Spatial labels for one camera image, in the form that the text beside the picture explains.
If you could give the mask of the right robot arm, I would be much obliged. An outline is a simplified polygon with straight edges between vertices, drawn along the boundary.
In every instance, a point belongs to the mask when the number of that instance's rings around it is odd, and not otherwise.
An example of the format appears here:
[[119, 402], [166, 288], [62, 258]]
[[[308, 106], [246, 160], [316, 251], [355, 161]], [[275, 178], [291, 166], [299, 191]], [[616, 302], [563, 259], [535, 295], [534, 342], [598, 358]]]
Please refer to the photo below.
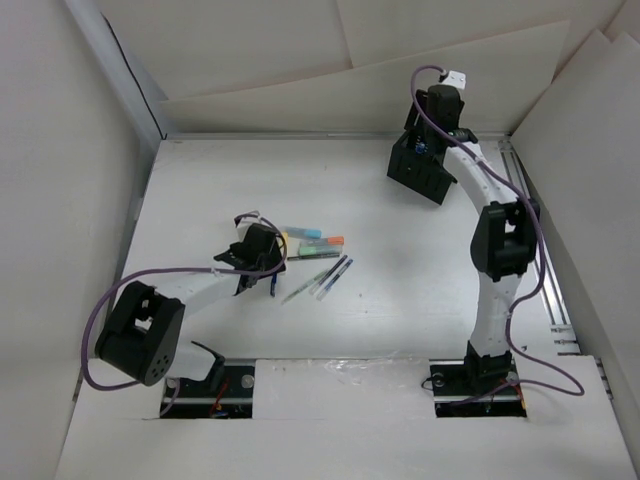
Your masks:
[[479, 277], [475, 326], [459, 365], [433, 366], [436, 394], [469, 402], [510, 387], [512, 307], [522, 277], [539, 249], [539, 208], [487, 163], [476, 136], [459, 126], [458, 89], [438, 84], [412, 94], [405, 129], [417, 158], [453, 177], [479, 218], [470, 255]]

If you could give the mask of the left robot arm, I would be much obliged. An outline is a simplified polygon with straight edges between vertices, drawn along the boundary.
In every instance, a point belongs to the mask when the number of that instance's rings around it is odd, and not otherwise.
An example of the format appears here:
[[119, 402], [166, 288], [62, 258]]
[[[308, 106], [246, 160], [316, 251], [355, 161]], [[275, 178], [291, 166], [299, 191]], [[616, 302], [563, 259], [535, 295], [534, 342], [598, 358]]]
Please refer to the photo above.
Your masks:
[[286, 270], [286, 243], [267, 220], [244, 228], [238, 242], [214, 257], [212, 267], [176, 267], [136, 272], [106, 294], [117, 295], [96, 341], [102, 361], [153, 386], [164, 379], [189, 384], [201, 396], [222, 387], [225, 358], [198, 341], [181, 338], [184, 321], [222, 299]]

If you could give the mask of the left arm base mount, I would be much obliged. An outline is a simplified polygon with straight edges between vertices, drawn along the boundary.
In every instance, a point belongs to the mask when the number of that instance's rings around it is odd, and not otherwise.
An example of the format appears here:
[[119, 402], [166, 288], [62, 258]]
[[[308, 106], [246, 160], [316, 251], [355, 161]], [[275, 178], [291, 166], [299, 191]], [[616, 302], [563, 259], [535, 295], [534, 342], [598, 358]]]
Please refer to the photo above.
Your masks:
[[178, 347], [159, 407], [164, 419], [250, 419], [256, 364], [192, 341]]

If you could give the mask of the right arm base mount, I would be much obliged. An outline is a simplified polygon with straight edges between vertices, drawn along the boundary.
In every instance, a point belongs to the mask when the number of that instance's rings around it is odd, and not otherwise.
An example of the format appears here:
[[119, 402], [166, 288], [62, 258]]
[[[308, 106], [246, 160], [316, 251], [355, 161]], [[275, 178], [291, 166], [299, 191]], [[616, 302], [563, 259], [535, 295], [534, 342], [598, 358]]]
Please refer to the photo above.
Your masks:
[[429, 391], [438, 418], [526, 418], [513, 356], [480, 356], [467, 343], [462, 360], [431, 360], [421, 388]]

